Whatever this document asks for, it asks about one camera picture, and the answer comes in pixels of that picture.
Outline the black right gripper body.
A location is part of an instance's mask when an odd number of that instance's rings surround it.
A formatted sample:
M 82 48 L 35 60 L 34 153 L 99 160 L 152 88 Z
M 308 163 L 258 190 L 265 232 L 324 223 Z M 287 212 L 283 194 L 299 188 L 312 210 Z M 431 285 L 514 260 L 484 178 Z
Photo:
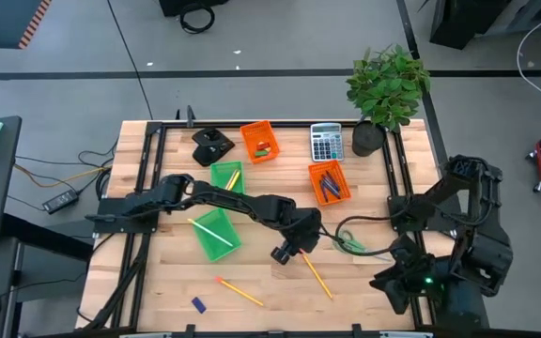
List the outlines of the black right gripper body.
M 394 280 L 390 285 L 391 300 L 418 295 L 433 299 L 439 297 L 440 282 L 433 254 L 425 253 L 406 234 L 394 241 L 391 254 L 395 261 Z

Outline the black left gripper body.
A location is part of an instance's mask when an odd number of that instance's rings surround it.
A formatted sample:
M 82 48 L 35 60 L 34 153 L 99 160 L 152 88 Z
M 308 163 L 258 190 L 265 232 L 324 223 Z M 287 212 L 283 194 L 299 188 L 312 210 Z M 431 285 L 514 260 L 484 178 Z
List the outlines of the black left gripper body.
M 321 213 L 317 208 L 296 208 L 286 230 L 292 249 L 314 249 L 320 238 Z

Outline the green potted plant black pot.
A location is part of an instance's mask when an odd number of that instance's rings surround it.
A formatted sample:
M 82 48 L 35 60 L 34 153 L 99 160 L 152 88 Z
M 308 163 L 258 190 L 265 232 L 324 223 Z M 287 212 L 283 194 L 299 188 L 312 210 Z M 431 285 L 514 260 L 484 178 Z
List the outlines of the green potted plant black pot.
M 368 157 L 383 147 L 388 132 L 407 126 L 418 113 L 430 73 L 421 60 L 395 45 L 367 50 L 353 62 L 346 83 L 347 99 L 361 113 L 352 132 L 352 151 Z

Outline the green plastic basket bin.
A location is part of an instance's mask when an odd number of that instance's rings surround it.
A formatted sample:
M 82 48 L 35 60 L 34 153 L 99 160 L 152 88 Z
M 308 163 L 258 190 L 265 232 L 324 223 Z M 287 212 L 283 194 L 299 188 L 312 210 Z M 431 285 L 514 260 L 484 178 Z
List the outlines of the green plastic basket bin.
M 228 254 L 236 251 L 241 246 L 240 236 L 223 209 L 214 209 L 195 219 L 195 221 L 204 225 L 212 232 L 227 239 L 233 244 L 233 247 L 229 247 L 220 240 L 212 237 L 193 225 L 193 230 L 210 262 L 216 262 L 224 258 Z
M 232 186 L 232 191 L 245 193 L 245 171 L 241 161 L 213 163 L 210 166 L 210 184 L 220 188 L 226 188 L 232 182 L 235 171 L 238 171 L 240 174 L 236 183 Z

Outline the black power adapter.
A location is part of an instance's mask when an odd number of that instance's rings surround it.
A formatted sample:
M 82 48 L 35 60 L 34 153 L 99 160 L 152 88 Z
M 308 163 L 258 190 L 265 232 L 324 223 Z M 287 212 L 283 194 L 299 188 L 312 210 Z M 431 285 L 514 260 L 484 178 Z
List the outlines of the black power adapter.
M 42 207 L 48 214 L 54 214 L 61 209 L 76 204 L 78 201 L 79 194 L 74 190 L 67 190 L 44 202 Z

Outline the yellow pencil orange end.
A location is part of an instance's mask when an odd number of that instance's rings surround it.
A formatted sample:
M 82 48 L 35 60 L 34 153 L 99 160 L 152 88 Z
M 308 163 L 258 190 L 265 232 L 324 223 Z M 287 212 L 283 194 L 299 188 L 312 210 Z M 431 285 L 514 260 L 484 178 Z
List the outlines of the yellow pencil orange end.
M 260 306 L 260 307 L 263 307 L 264 306 L 264 303 L 257 299 L 256 297 L 252 296 L 251 294 L 243 291 L 242 289 L 234 286 L 233 284 L 229 283 L 228 281 L 226 281 L 224 278 L 220 277 L 220 276 L 217 276 L 214 278 L 215 281 L 221 285 L 223 285 L 224 287 L 232 290 L 233 292 L 239 294 L 240 296 L 246 298 L 247 300 L 249 300 L 250 302 Z

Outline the grey desk calculator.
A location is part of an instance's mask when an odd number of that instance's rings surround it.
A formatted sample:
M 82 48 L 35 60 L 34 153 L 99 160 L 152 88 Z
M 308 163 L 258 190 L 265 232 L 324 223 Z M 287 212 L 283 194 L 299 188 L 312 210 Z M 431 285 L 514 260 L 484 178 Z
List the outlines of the grey desk calculator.
M 344 159 L 342 125 L 339 123 L 324 122 L 311 125 L 310 143 L 314 162 Z

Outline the green handled scissors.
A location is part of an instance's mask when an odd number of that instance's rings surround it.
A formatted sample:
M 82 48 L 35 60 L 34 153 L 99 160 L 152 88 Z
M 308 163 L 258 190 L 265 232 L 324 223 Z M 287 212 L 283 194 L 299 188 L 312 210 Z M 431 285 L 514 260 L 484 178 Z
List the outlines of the green handled scissors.
M 336 232 L 336 236 L 337 239 L 332 242 L 333 246 L 342 253 L 363 257 L 375 256 L 378 259 L 391 262 L 391 259 L 382 256 L 390 251 L 389 248 L 370 250 L 362 245 L 361 242 L 356 240 L 352 233 L 348 230 L 338 230 Z

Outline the orange black striped mat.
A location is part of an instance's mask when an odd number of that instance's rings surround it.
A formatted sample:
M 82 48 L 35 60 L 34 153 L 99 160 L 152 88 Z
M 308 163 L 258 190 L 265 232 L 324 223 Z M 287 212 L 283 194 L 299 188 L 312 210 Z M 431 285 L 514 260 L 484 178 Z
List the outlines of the orange black striped mat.
M 0 0 L 0 49 L 25 49 L 53 0 Z

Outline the orange plastic basket bin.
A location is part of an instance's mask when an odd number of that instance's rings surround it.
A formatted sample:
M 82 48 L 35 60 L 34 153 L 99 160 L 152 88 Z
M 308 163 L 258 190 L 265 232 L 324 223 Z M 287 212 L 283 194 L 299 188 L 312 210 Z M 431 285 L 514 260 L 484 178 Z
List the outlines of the orange plastic basket bin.
M 280 149 L 269 120 L 257 121 L 240 127 L 241 136 L 246 147 L 246 152 L 252 164 L 275 159 Z M 256 158 L 256 145 L 260 142 L 270 144 L 271 151 L 268 156 Z
M 323 178 L 326 177 L 325 171 L 329 171 L 332 174 L 332 176 L 338 181 L 340 189 L 341 189 L 341 199 L 337 199 L 327 190 L 329 202 L 325 203 L 323 194 L 319 186 L 319 181 L 323 180 Z M 348 200 L 351 197 L 349 186 L 347 184 L 344 173 L 338 161 L 332 160 L 332 161 L 320 162 L 317 164 L 311 164 L 308 166 L 308 172 L 309 172 L 310 181 L 311 181 L 317 202 L 321 206 L 327 206 L 331 204 L 340 203 L 345 200 Z

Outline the black floor cabinet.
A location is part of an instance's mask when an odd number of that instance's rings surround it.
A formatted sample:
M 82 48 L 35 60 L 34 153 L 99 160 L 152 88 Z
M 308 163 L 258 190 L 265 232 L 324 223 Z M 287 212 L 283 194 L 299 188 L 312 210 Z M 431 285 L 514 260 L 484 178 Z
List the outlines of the black floor cabinet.
M 437 0 L 429 41 L 457 50 L 495 23 L 512 0 Z

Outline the black equipment case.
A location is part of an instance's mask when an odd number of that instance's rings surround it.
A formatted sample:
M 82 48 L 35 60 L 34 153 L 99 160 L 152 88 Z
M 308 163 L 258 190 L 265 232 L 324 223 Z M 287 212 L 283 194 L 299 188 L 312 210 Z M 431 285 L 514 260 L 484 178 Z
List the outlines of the black equipment case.
M 198 9 L 211 9 L 229 0 L 158 0 L 164 17 L 176 17 Z

